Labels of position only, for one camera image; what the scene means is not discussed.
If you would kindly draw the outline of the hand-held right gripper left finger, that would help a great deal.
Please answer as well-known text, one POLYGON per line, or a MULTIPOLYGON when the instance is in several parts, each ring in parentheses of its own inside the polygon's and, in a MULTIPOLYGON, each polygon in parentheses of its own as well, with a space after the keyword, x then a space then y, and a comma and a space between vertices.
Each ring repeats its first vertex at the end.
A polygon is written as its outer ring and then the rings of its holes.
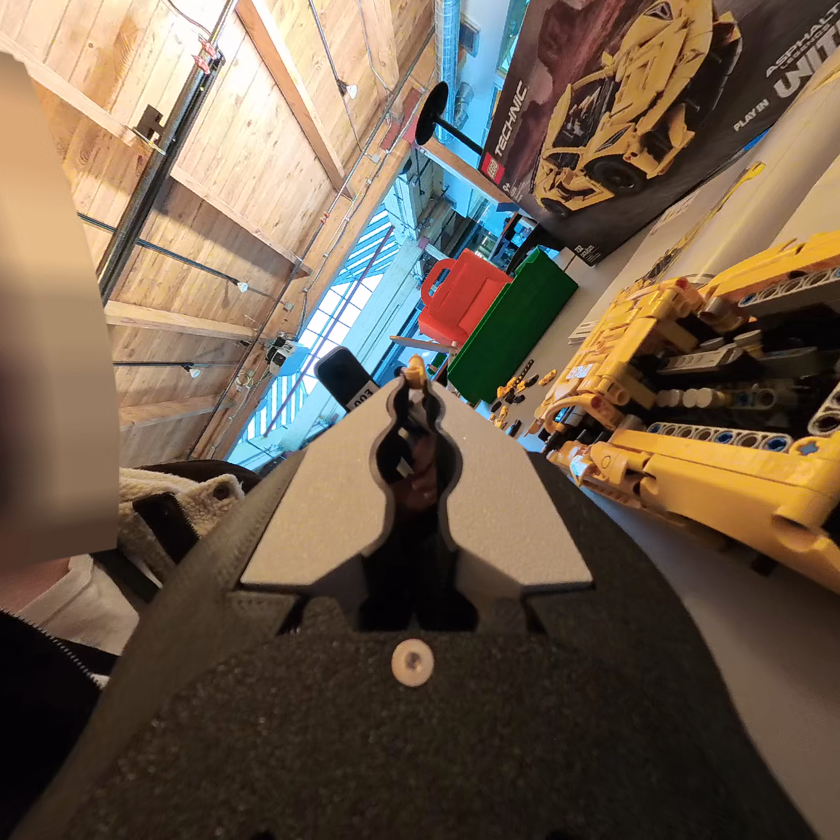
POLYGON ((301 451, 240 584, 260 594, 329 597, 356 623, 368 597, 364 559, 390 534, 393 493, 376 453, 396 425, 394 379, 301 451))

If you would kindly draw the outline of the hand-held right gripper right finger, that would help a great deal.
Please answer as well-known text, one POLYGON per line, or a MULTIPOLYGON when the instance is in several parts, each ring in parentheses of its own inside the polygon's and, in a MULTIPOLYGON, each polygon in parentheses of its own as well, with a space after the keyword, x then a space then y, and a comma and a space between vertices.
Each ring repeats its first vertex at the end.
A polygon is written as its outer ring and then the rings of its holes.
POLYGON ((528 453, 444 387, 424 396, 435 439, 437 537, 421 573, 430 632, 542 632, 533 601, 593 585, 528 453))

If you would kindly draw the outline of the yellow toy brick car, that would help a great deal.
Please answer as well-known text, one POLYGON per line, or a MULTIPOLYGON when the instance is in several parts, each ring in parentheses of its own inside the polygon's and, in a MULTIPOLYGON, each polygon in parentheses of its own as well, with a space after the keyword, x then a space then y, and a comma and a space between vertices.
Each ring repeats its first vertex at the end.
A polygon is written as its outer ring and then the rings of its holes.
POLYGON ((838 230, 621 290, 528 433, 582 488, 839 590, 838 230))

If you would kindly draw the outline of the grey desk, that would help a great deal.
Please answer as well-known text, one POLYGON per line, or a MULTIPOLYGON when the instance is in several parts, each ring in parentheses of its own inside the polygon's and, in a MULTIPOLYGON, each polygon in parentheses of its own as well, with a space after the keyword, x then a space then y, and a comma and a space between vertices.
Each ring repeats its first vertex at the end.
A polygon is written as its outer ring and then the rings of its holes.
MULTIPOLYGON (((834 73, 837 57, 806 78, 798 97, 834 73)), ((616 271, 587 268, 565 253, 556 261, 580 288, 534 347, 540 371, 568 363, 576 347, 565 342, 564 330, 585 319, 616 271)), ((710 539, 609 500, 593 501, 676 590, 749 734, 815 833, 838 838, 838 595, 782 568, 761 576, 748 567, 745 549, 712 548, 710 539)))

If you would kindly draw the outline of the person's left hand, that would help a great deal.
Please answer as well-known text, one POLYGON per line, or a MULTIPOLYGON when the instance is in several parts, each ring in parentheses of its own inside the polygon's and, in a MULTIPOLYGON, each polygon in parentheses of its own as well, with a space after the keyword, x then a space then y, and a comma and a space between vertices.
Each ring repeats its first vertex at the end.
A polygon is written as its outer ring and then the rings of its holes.
POLYGON ((420 513, 437 503, 438 479, 436 463, 436 439, 423 437, 413 450, 413 473, 406 479, 404 508, 411 513, 420 513))

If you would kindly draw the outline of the black toy beam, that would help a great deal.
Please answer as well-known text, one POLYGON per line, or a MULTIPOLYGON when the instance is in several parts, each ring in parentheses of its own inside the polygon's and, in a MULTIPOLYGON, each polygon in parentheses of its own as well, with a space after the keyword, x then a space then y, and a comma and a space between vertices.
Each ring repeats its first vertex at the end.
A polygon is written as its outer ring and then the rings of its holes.
POLYGON ((497 399, 504 403, 512 404, 515 398, 528 387, 527 380, 532 366, 533 359, 529 359, 523 365, 520 372, 512 376, 507 384, 499 386, 497 389, 497 399))

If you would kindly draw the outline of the red folding bin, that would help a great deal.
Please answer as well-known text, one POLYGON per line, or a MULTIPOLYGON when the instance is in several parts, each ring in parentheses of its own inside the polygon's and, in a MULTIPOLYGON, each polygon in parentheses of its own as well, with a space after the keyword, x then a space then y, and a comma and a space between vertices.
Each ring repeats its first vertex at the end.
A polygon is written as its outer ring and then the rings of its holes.
POLYGON ((420 333, 445 346, 463 346, 510 283, 512 277, 469 249, 439 260, 421 286, 420 333))

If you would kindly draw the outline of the green folding board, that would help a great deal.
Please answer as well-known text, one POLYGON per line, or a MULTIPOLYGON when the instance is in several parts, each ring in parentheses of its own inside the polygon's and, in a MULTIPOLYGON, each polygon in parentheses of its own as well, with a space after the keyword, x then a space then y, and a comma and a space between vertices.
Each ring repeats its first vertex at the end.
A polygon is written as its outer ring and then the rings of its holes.
POLYGON ((448 384, 467 403, 492 403, 497 388, 520 372, 577 290, 577 283, 535 248, 448 363, 448 384))

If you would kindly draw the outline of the white shirt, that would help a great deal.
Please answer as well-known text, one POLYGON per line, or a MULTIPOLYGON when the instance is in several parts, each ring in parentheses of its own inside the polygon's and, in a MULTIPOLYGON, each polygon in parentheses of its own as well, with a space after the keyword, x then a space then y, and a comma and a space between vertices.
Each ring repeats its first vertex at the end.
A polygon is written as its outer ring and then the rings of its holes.
POLYGON ((17 615, 53 637, 116 656, 139 622, 137 609, 89 554, 70 558, 64 576, 17 615))

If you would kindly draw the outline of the toy car instruction booklet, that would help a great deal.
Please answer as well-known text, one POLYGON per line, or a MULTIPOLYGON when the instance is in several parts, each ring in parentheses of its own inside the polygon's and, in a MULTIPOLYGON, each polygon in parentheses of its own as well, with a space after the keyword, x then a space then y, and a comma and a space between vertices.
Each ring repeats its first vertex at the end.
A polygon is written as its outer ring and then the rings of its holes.
POLYGON ((704 282, 774 245, 839 227, 839 79, 815 80, 750 151, 606 258, 612 282, 563 331, 583 341, 610 294, 636 281, 704 282))

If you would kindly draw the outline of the black toy set box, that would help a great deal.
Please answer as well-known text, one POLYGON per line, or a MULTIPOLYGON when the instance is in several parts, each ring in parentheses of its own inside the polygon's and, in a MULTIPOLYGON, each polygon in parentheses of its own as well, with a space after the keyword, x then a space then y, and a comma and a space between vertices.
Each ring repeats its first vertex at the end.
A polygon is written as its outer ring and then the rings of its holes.
POLYGON ((530 2, 479 172, 587 265, 838 57, 838 1, 530 2))

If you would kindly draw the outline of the black pedestal stand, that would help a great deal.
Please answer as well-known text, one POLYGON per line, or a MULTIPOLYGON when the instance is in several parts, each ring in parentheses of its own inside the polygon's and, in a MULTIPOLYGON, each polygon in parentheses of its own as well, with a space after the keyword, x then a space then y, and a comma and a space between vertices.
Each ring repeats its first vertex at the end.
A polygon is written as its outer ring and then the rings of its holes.
POLYGON ((425 146, 435 133, 436 128, 456 137, 458 141, 475 152, 482 155, 482 146, 473 141, 470 137, 458 129, 452 122, 445 119, 445 111, 448 104, 448 84, 440 81, 429 93, 416 120, 415 143, 425 146))

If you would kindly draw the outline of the silver air duct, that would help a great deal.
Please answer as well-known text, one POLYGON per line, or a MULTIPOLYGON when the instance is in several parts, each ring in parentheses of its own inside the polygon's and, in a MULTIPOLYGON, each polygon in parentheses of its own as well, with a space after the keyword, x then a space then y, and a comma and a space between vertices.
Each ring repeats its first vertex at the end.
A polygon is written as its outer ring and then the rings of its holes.
POLYGON ((434 1, 435 49, 437 80, 448 86, 444 120, 455 125, 455 97, 458 89, 460 1, 434 1))

